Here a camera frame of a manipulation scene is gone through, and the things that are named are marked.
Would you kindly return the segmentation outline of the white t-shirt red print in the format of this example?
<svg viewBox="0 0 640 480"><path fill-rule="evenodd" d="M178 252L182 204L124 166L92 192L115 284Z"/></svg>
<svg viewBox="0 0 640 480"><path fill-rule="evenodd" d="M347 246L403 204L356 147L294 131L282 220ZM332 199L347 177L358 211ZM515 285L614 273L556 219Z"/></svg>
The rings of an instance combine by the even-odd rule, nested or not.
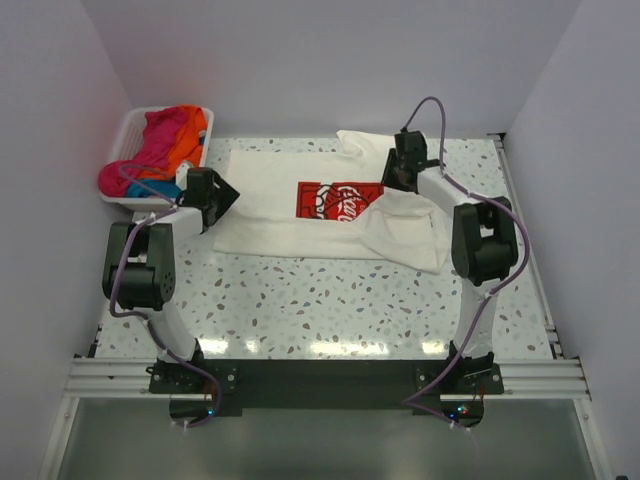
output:
<svg viewBox="0 0 640 480"><path fill-rule="evenodd" d="M240 194L216 224L218 252L388 260L439 274L449 256L445 213L382 185L392 137L340 130L338 152L232 151L225 180Z"/></svg>

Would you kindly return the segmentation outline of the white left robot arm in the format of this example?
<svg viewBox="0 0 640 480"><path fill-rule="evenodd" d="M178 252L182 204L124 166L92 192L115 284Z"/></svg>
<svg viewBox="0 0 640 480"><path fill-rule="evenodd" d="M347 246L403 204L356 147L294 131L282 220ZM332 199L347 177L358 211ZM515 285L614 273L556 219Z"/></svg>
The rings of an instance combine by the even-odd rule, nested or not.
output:
<svg viewBox="0 0 640 480"><path fill-rule="evenodd" d="M200 390L207 368L194 358L198 340L173 303L176 247L205 233L240 199L240 192L208 167L187 170L186 187L171 197L129 175L136 164L119 172L148 191L164 206L138 222L111 225L102 274L102 290L114 318L139 320L157 350L157 359L173 363L171 378L185 392Z"/></svg>

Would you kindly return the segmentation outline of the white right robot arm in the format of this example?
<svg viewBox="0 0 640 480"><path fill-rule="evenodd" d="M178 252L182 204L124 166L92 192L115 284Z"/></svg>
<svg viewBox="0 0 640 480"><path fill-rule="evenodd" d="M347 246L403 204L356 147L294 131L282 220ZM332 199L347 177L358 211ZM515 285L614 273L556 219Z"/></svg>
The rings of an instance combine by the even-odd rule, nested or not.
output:
<svg viewBox="0 0 640 480"><path fill-rule="evenodd" d="M422 133L402 129L394 141L382 184L432 201L452 220L451 261L462 291L445 379L452 390L466 393L494 362L495 290L518 260L511 203L505 197L483 199L457 186L441 162L428 157Z"/></svg>

